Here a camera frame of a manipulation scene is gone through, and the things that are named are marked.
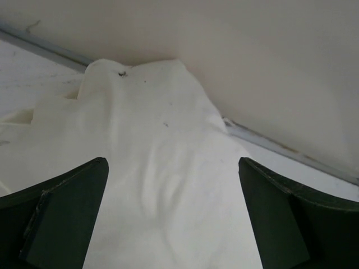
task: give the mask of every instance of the wall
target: wall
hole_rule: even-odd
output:
[[[0,19],[94,59],[180,58],[228,118],[359,174],[358,11],[334,0],[2,0]]]

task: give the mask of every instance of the white fabric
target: white fabric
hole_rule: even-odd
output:
[[[77,100],[42,100],[0,146],[0,194],[98,156],[110,173],[85,269],[262,268],[238,177],[247,152],[181,62],[91,64]]]

